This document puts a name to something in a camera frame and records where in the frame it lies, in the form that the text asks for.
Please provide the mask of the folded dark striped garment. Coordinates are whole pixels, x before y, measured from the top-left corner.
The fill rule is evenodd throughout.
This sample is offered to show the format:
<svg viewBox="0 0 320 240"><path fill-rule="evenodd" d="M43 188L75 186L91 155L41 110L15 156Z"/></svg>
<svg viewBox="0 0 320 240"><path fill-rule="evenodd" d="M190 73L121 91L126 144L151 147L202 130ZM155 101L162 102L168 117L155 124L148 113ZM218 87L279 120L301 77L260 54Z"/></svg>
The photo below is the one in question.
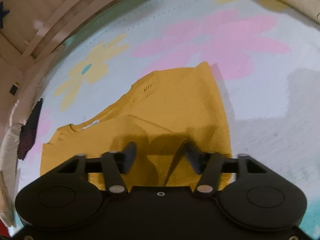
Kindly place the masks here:
<svg viewBox="0 0 320 240"><path fill-rule="evenodd" d="M35 144L37 127L39 123L42 104L43 104L43 98L40 98L40 100L34 106L26 124L22 126L21 133L20 133L20 142L17 150L17 157L20 160L25 159L25 156L27 155L27 153Z"/></svg>

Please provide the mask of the striped wooden headboard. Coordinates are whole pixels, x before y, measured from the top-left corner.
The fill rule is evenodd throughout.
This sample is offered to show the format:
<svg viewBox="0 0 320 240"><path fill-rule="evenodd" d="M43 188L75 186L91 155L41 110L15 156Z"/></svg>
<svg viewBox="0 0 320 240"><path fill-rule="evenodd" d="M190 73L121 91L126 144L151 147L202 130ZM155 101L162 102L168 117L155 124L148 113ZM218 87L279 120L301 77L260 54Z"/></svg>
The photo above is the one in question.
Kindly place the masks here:
<svg viewBox="0 0 320 240"><path fill-rule="evenodd" d="M47 35L47 33L57 24L57 22L63 18L72 7L74 7L81 0L66 0L57 10L48 18L48 20L42 25L42 27L35 34L26 50L23 52L21 58L28 58L32 52L36 49L37 45ZM79 12L71 21L69 21L44 47L43 51L36 58L37 60L50 54L62 41L64 41L77 27L89 19L92 15L102 9L104 6L110 4L114 0L94 0L91 4Z"/></svg>

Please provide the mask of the dark star wall sticker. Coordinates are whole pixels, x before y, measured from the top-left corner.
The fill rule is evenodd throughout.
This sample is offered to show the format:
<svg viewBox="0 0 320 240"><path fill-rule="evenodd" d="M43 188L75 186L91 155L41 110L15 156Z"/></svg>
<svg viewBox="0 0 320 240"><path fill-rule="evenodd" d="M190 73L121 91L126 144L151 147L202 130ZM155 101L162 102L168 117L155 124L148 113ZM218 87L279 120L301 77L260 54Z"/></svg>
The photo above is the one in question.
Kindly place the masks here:
<svg viewBox="0 0 320 240"><path fill-rule="evenodd" d="M3 18L10 13L10 10L4 10L3 2L0 2L0 28L3 29Z"/></svg>

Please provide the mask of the mustard yellow knit sweater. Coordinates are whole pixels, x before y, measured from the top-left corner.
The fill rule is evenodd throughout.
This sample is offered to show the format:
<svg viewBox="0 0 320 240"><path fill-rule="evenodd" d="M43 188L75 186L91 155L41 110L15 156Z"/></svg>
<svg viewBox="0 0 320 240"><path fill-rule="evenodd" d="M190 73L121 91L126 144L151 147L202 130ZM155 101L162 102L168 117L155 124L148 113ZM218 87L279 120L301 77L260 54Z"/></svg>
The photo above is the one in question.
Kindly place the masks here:
<svg viewBox="0 0 320 240"><path fill-rule="evenodd" d="M209 64L151 72L92 119L58 128L42 148L40 173L76 154L98 158L130 142L136 157L123 175L128 188L195 187L200 177L184 153L187 143L231 157L226 113Z"/></svg>

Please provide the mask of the floral bed sheet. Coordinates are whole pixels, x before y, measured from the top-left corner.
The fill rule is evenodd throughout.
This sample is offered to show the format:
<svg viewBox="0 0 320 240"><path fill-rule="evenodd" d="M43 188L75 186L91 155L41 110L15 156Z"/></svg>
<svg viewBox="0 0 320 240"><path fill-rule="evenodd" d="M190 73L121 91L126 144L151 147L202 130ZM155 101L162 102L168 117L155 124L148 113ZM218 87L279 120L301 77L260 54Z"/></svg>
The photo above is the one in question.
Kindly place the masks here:
<svg viewBox="0 0 320 240"><path fill-rule="evenodd" d="M129 47L61 110L55 95L94 47L125 34ZM319 25L276 0L126 0L65 42L44 80L34 147L18 162L16 190L40 173L42 145L57 128L80 124L154 71L207 61L225 105L234 154L247 153L300 187L301 228L319 238Z"/></svg>

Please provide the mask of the cream pillow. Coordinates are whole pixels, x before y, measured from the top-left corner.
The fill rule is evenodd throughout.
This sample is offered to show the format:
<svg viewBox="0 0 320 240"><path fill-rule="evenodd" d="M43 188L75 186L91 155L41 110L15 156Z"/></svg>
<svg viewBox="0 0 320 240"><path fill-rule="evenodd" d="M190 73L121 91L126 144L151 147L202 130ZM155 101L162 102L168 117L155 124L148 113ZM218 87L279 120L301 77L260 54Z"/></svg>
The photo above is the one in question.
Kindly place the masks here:
<svg viewBox="0 0 320 240"><path fill-rule="evenodd" d="M21 123L10 126L1 144L1 221L7 227L15 225L13 197L22 126Z"/></svg>

